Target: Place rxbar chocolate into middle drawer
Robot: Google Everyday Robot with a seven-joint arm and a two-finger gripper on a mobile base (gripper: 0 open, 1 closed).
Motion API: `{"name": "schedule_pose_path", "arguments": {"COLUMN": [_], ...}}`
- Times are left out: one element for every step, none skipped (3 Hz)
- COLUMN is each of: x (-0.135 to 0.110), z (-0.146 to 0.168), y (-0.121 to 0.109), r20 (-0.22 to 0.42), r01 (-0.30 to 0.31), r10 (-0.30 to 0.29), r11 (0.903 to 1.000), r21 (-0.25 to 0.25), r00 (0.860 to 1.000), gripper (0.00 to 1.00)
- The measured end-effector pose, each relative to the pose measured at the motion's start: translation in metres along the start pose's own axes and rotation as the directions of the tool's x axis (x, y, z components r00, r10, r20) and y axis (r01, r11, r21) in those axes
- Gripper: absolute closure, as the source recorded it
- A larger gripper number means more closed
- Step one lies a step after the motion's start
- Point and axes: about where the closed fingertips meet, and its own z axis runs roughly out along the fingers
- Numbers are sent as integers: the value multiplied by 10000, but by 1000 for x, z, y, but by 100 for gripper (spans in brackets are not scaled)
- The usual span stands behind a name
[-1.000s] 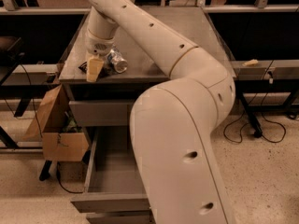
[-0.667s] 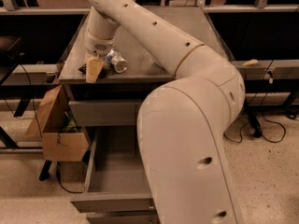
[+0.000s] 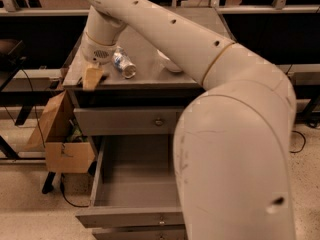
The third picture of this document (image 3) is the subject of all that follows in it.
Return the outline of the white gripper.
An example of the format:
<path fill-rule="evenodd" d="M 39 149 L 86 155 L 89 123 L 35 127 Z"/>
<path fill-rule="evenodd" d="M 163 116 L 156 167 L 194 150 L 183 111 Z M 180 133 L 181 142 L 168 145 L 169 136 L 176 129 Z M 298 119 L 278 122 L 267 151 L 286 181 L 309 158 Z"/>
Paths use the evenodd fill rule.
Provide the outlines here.
<path fill-rule="evenodd" d="M 82 55 L 88 62 L 97 63 L 90 64 L 83 72 L 82 85 L 85 91 L 94 91 L 98 86 L 103 76 L 103 69 L 100 64 L 110 62 L 115 49 L 115 45 L 102 45 L 92 40 L 87 34 L 82 35 L 80 45 Z"/>

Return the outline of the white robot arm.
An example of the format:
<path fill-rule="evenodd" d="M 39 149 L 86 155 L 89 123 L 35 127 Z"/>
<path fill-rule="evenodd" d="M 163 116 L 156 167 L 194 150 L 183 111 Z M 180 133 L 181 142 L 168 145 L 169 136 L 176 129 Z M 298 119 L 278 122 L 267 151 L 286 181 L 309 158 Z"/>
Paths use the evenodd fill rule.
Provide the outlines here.
<path fill-rule="evenodd" d="M 296 240 L 287 76 L 240 44 L 148 0 L 88 0 L 135 29 L 204 88 L 174 134 L 189 240 Z"/>

